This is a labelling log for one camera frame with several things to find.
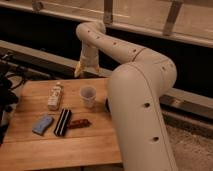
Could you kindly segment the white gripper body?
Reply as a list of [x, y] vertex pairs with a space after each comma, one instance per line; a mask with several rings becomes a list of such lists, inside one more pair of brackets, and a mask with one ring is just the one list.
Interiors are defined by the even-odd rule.
[[82, 68], [90, 67], [95, 69], [99, 67], [99, 51], [96, 47], [86, 43], [82, 44], [80, 66]]

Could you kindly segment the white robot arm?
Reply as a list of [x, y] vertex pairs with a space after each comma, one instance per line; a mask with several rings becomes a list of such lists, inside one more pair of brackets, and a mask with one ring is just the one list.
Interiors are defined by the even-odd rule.
[[99, 67], [100, 51], [118, 61], [107, 80], [107, 99], [125, 171], [178, 171], [159, 98], [177, 78], [174, 62], [150, 48], [106, 34], [105, 25], [84, 22], [75, 74]]

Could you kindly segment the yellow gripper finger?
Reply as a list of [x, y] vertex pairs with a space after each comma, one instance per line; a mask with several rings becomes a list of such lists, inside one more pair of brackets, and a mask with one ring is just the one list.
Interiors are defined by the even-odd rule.
[[97, 73], [98, 75], [100, 75], [100, 68], [99, 68], [99, 66], [95, 67], [95, 71], [96, 71], [96, 73]]
[[83, 72], [83, 67], [81, 66], [81, 62], [79, 61], [75, 67], [74, 77], [77, 78]]

